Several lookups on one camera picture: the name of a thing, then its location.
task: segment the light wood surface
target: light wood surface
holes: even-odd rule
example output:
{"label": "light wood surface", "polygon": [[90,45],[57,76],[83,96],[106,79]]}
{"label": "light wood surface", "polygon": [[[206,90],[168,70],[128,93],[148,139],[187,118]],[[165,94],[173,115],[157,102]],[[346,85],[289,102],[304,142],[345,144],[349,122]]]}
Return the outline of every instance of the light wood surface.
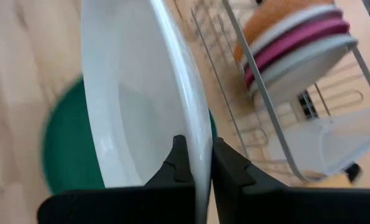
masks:
{"label": "light wood surface", "polygon": [[[187,19],[191,5],[189,1],[181,6]],[[368,15],[361,1],[340,0],[340,6],[370,67]],[[193,37],[189,40],[219,135],[238,149],[216,77],[200,44]],[[37,207],[49,195],[40,168],[45,119],[80,69],[80,0],[0,0],[1,224],[36,223]],[[370,187],[370,154],[360,164],[364,175],[359,185]],[[210,214],[210,223],[217,223],[216,211]]]}

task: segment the dish rack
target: dish rack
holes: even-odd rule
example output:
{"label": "dish rack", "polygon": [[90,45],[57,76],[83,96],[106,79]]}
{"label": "dish rack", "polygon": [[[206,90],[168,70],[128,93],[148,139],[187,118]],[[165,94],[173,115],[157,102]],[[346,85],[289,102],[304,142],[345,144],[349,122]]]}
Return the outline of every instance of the dish rack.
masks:
{"label": "dish rack", "polygon": [[[370,110],[347,114],[363,108],[366,92],[355,88],[354,83],[363,82],[364,77],[367,83],[363,82],[363,85],[370,89],[370,71],[359,49],[355,48],[353,54],[349,54],[325,77],[294,97],[294,100],[273,106],[242,32],[244,23],[257,7],[258,1],[255,0],[196,0],[191,8],[190,20],[186,22],[189,22],[187,26],[195,37],[193,40],[204,49],[204,57],[210,62],[210,72],[218,80],[230,122],[238,137],[239,150],[260,169],[285,184],[297,185],[300,180],[323,180],[346,169],[370,149],[370,123],[366,123]],[[233,56],[237,40],[254,71],[266,105],[265,110],[256,111],[247,95],[240,75],[242,68]],[[324,129],[316,132],[320,141],[317,143],[317,151],[313,151],[315,160],[326,162],[325,166],[329,167],[324,173],[302,169],[302,163],[310,161],[297,162],[302,157],[295,156],[294,149],[291,149],[297,143],[294,140],[297,131],[294,130],[303,130],[304,126],[314,122],[321,122],[321,129]],[[302,141],[297,146],[298,151],[310,144],[305,142],[306,139]],[[272,152],[268,144],[282,149]],[[354,147],[352,144],[360,146],[349,149],[351,152],[341,152],[343,148]],[[344,153],[344,156],[340,158],[336,154],[331,155],[332,152]],[[336,164],[331,166],[329,160]]]}

